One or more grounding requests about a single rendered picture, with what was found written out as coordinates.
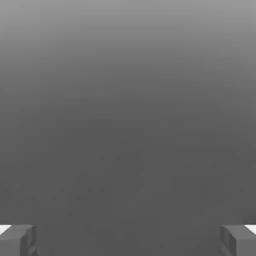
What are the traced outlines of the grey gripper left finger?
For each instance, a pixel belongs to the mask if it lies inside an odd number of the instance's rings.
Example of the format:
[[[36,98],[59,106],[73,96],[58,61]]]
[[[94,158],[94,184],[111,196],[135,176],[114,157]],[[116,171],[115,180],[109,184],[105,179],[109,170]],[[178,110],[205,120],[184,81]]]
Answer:
[[[0,224],[0,256],[38,256],[37,227]]]

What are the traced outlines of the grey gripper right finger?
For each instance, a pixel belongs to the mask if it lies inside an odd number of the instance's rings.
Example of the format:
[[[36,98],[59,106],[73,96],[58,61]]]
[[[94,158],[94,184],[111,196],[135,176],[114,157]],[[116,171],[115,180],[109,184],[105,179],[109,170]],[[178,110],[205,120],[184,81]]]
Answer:
[[[223,256],[256,256],[256,224],[221,225],[219,235]]]

